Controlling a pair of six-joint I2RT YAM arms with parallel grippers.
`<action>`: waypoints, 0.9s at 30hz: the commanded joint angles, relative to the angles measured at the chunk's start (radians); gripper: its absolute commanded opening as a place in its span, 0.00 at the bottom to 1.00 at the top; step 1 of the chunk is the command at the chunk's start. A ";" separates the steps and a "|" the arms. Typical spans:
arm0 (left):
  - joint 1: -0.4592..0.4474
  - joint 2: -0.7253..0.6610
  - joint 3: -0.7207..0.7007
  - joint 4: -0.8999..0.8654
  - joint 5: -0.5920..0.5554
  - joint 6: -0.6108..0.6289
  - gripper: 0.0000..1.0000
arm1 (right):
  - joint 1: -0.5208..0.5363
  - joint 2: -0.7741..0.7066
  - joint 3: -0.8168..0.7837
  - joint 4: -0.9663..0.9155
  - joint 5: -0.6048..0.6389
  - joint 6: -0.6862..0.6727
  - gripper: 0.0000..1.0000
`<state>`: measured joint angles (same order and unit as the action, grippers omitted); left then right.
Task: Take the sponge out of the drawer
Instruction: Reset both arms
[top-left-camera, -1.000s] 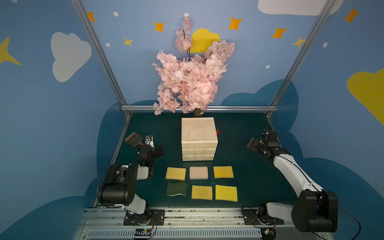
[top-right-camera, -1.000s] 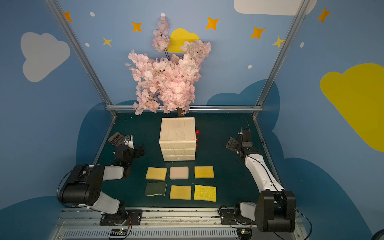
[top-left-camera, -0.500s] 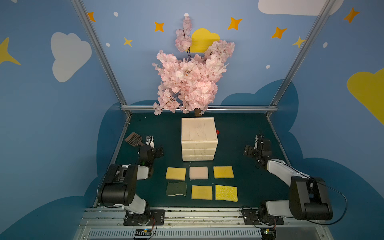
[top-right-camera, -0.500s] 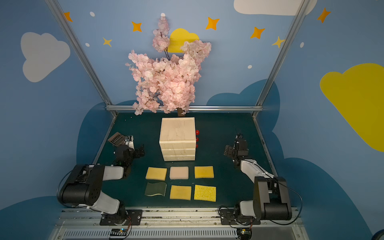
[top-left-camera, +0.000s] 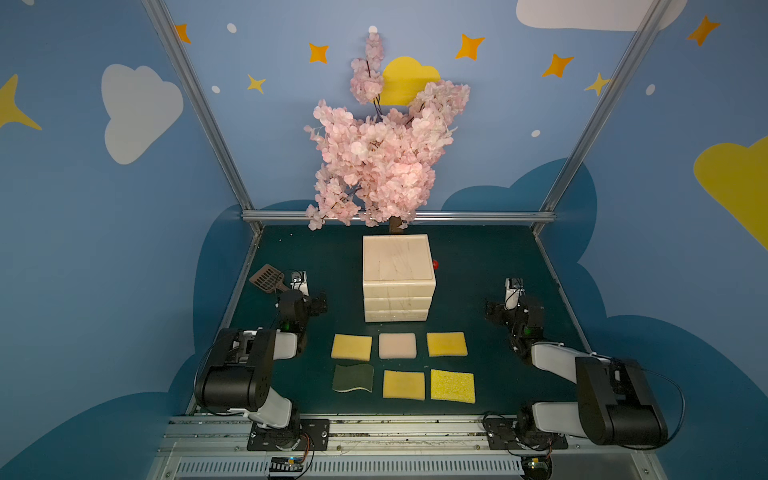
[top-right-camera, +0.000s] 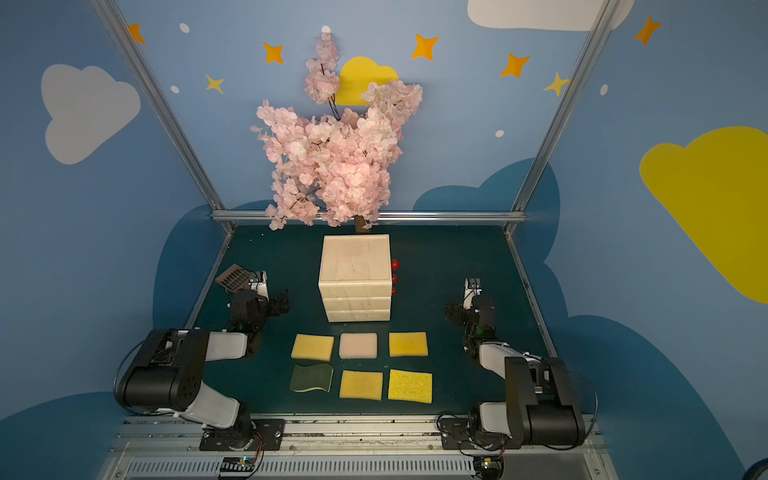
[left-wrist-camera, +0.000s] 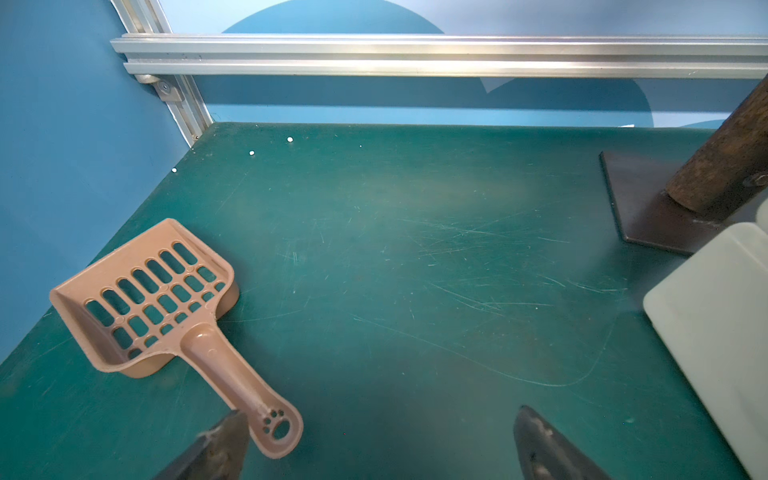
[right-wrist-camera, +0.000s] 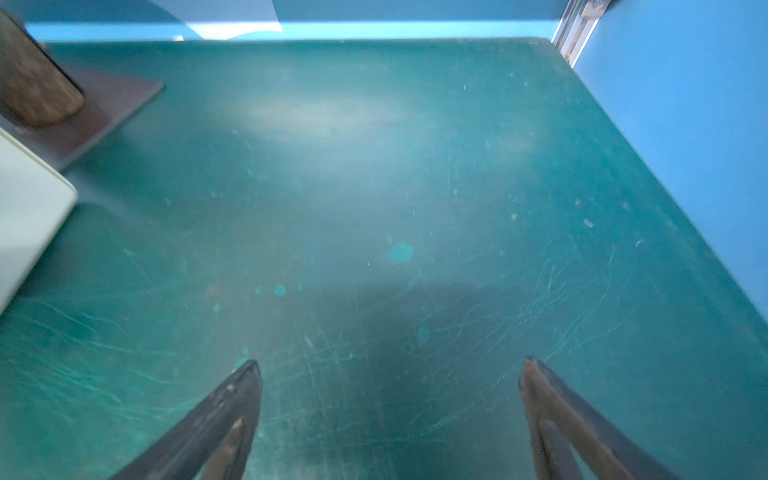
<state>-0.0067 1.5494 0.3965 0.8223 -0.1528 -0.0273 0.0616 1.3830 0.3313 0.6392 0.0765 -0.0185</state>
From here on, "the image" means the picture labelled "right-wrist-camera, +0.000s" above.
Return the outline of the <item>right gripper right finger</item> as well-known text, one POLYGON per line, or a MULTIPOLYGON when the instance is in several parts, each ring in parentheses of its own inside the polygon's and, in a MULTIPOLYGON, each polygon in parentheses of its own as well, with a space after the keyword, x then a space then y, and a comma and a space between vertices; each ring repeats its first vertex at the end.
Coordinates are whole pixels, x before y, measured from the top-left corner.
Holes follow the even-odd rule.
POLYGON ((583 461, 598 479, 676 479, 551 370, 529 356, 519 392, 539 479, 581 479, 583 461))

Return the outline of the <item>white three-drawer cabinet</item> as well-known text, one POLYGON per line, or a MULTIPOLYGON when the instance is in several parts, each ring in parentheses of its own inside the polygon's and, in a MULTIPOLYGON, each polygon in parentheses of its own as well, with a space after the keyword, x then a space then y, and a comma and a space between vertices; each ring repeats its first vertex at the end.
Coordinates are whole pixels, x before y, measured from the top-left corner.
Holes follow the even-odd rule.
POLYGON ((1 308, 6 309, 77 204, 75 187, 1 132, 1 308))

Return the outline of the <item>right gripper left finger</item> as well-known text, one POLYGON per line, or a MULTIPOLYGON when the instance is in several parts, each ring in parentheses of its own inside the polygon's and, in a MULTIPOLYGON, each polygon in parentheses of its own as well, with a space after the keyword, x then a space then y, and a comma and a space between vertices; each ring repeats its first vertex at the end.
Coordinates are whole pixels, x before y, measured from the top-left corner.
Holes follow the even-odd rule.
POLYGON ((245 361, 114 479, 241 479, 259 422, 263 381, 245 361))

